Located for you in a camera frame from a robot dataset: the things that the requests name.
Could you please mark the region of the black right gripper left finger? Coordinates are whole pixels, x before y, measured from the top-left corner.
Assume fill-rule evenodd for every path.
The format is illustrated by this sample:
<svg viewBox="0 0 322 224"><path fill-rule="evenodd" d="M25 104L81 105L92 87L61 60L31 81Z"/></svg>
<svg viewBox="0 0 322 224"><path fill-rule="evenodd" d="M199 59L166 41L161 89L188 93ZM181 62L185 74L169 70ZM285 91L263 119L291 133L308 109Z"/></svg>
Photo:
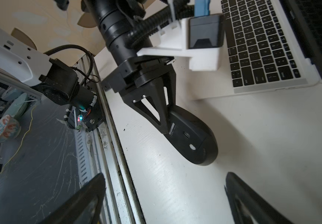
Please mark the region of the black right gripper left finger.
<svg viewBox="0 0 322 224"><path fill-rule="evenodd" d="M98 224L105 193L105 177L99 173L41 223Z"/></svg>

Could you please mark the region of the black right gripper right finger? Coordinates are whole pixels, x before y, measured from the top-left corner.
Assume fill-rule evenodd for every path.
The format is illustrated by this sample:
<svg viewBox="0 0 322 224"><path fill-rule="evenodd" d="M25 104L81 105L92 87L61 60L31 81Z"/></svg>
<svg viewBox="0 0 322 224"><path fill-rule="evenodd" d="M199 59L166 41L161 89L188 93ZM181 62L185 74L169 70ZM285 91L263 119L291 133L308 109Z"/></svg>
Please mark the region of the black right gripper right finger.
<svg viewBox="0 0 322 224"><path fill-rule="evenodd" d="M225 179L225 192L236 224L291 224L234 172Z"/></svg>

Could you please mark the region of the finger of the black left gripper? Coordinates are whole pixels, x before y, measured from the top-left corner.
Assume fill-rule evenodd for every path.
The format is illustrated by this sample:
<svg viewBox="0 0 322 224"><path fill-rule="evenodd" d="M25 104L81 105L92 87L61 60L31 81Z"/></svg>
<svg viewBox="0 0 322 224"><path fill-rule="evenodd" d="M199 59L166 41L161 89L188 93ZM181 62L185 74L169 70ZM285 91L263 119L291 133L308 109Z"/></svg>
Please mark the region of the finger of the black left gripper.
<svg viewBox="0 0 322 224"><path fill-rule="evenodd" d="M161 77L154 79L145 87L138 88L126 96L123 102L146 118L156 129L166 134L170 128L168 121L168 107L176 104L176 72L175 96L171 95Z"/></svg>

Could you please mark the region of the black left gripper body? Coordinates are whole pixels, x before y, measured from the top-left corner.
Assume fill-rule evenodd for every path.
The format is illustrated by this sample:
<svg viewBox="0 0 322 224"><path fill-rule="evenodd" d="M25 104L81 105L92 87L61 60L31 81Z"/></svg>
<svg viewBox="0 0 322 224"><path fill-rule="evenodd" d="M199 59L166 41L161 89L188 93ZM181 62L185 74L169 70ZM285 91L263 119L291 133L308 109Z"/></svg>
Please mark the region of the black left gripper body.
<svg viewBox="0 0 322 224"><path fill-rule="evenodd" d="M170 56L129 58L103 79L101 87L104 91L112 89L123 97L161 77L165 85L171 85L168 90L175 96L175 70L171 63L173 60L174 57Z"/></svg>

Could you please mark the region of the black wireless mouse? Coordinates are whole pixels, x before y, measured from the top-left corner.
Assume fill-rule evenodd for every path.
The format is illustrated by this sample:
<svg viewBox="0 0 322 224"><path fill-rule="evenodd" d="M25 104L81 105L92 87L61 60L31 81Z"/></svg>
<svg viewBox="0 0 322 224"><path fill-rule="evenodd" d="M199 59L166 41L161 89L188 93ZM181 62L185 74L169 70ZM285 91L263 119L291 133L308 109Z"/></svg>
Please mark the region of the black wireless mouse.
<svg viewBox="0 0 322 224"><path fill-rule="evenodd" d="M164 136L186 160L200 166L216 160L219 152L217 140L201 119L172 105L168 107L168 121L170 128Z"/></svg>

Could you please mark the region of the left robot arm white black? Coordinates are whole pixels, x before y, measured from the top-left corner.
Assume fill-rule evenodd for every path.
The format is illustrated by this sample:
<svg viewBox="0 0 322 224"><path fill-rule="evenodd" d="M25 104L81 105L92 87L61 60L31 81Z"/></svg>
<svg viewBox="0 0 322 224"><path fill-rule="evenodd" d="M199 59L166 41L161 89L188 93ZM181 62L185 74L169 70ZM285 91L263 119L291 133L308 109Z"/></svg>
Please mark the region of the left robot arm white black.
<svg viewBox="0 0 322 224"><path fill-rule="evenodd" d="M157 28L194 14L188 1L173 1L145 19L137 1L83 1L103 36L117 68L102 81L123 101L152 123L160 133L169 130L171 110L176 108L176 73L171 56L138 56L151 46L149 37ZM97 97L78 81L76 72L51 55L76 49L63 45L45 53L36 51L0 29L0 69L58 105L90 111Z"/></svg>

